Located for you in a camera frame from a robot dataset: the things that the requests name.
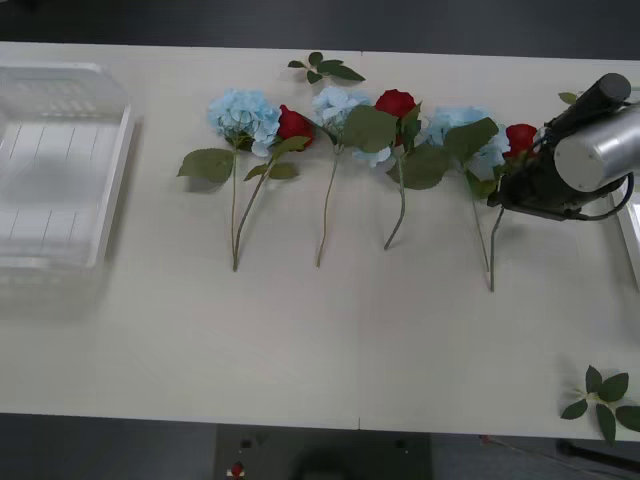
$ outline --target gray floor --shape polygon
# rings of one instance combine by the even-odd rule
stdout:
[[[319,449],[338,454],[353,474],[347,480],[596,480],[593,473],[600,479],[640,478],[560,457],[553,439],[499,440],[527,453],[485,444],[476,435],[3,415],[0,479],[223,480],[227,469],[241,461],[247,480],[299,480],[298,467]],[[636,460],[640,448],[630,442],[614,448],[603,442],[575,443]]]
[[[0,40],[638,60],[639,19],[636,0],[9,0]]]

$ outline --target clear plastic bin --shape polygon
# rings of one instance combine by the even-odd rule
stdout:
[[[132,130],[99,66],[0,63],[0,268],[101,263]]]

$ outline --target artificial flower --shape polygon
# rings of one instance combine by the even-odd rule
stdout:
[[[407,92],[399,92],[397,89],[387,90],[376,102],[376,110],[387,112],[394,117],[402,118],[416,106],[416,102]]]
[[[249,136],[251,151],[259,156],[269,154],[280,127],[280,109],[274,107],[260,91],[227,90],[209,105],[209,122],[227,139]]]
[[[444,145],[449,130],[489,117],[489,113],[476,107],[438,107],[429,119],[427,140],[433,145]],[[480,181],[495,180],[493,168],[504,164],[502,154],[509,151],[509,139],[504,125],[498,124],[498,133],[484,145],[467,164],[467,168]]]
[[[283,140],[291,137],[308,137],[309,141],[304,144],[307,148],[313,142],[313,126],[298,112],[289,110],[285,105],[280,105],[282,114],[280,115],[280,128],[278,136]]]
[[[347,116],[358,105],[371,105],[371,100],[363,92],[338,87],[326,87],[311,102],[318,123],[336,134],[341,133]]]
[[[375,168],[379,163],[384,162],[391,156],[391,148],[386,147],[376,153],[366,153],[360,149],[356,149],[353,151],[353,158],[357,160],[362,160],[369,164],[369,167]]]
[[[506,152],[504,156],[506,158],[517,157],[520,152],[529,150],[533,145],[533,137],[537,132],[536,127],[526,123],[518,123],[507,127],[506,133],[511,150]]]

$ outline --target loose leaf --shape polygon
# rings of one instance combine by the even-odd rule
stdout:
[[[335,68],[338,65],[342,65],[344,62],[342,60],[324,60],[318,64],[318,73],[331,73],[329,70],[331,68]]]
[[[309,55],[309,63],[312,67],[317,66],[322,61],[322,53],[320,52],[312,52]]]
[[[329,140],[331,140],[331,143],[333,143],[334,145],[338,144],[338,137],[336,137],[333,133],[331,133],[331,131],[325,127],[323,127],[322,125],[318,125],[316,122],[314,122],[313,120],[305,117],[304,115],[300,115],[302,118],[304,118],[307,122],[309,122],[311,125],[313,125],[316,128],[319,128],[320,130],[322,130],[328,137]]]
[[[276,163],[271,167],[271,171],[269,172],[269,178],[273,178],[274,180],[289,180],[298,175],[298,169],[293,163]]]
[[[498,126],[490,118],[449,130],[444,146],[464,165],[478,150],[498,133]]]
[[[640,407],[618,407],[616,418],[629,430],[640,432]]]
[[[287,152],[294,150],[304,150],[304,144],[309,141],[309,137],[291,137],[287,138],[284,142],[276,146],[275,150],[271,154],[274,160],[277,160]]]
[[[598,370],[589,365],[585,381],[587,384],[587,393],[597,392],[602,386],[602,375],[600,375]]]
[[[412,190],[426,190],[435,187],[448,169],[449,155],[447,151],[442,147],[423,143],[407,155],[402,164],[404,186]],[[400,183],[397,164],[387,172],[387,175],[394,182]]]
[[[307,80],[309,80],[309,83],[311,85],[313,85],[316,82],[319,82],[320,80],[322,80],[322,75],[317,74],[316,72],[312,72],[311,70],[307,71]]]
[[[491,195],[498,186],[497,180],[479,180],[473,173],[465,172],[467,182],[474,198],[485,199]]]
[[[605,402],[617,402],[629,388],[629,374],[619,373],[607,378],[598,389],[598,396]]]
[[[330,64],[323,68],[324,70],[326,70],[325,73],[330,73],[334,77],[342,78],[343,80],[353,80],[356,82],[363,82],[365,80],[362,75],[354,72],[349,67],[345,67],[344,65]]]
[[[262,165],[258,165],[257,167],[253,167],[251,171],[244,177],[244,181],[251,180],[253,177],[257,177],[258,175],[263,175],[267,171],[267,164],[263,163]]]
[[[579,402],[572,403],[567,408],[565,408],[564,412],[562,412],[561,418],[564,418],[565,420],[575,420],[576,418],[580,418],[582,415],[584,415],[584,412],[587,411],[588,406],[589,404],[583,398]]]
[[[613,412],[606,405],[599,403],[596,405],[596,414],[602,436],[609,445],[613,445],[616,441],[616,419]]]
[[[578,100],[578,96],[575,93],[562,92],[559,93],[558,96],[560,97],[560,100],[562,100],[567,105],[573,105],[574,103],[576,103],[576,100]]]
[[[178,176],[206,178],[212,183],[224,183],[231,175],[232,168],[233,152],[207,148],[184,157]]]
[[[397,117],[374,107],[355,107],[344,125],[343,143],[366,153],[376,153],[388,147],[396,138]]]

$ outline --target white table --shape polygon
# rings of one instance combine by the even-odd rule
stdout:
[[[399,195],[349,161],[318,270],[323,140],[296,158],[300,179],[272,182],[231,272],[230,184],[189,193],[178,167],[223,144],[205,110],[226,88],[310,113],[312,88],[286,68],[305,53],[0,43],[2,59],[105,65],[142,115],[98,300],[75,309],[70,296],[46,314],[0,306],[0,411],[598,438],[592,419],[558,415],[590,363],[628,371],[640,400],[640,294],[615,219],[507,213],[491,294],[459,179],[410,192],[383,252]],[[336,56],[374,98],[398,88],[427,112],[484,105],[505,124],[540,125],[564,108],[558,92],[610,71],[640,82],[638,62]],[[241,205],[252,188],[240,187]],[[496,213],[481,207],[486,231]]]

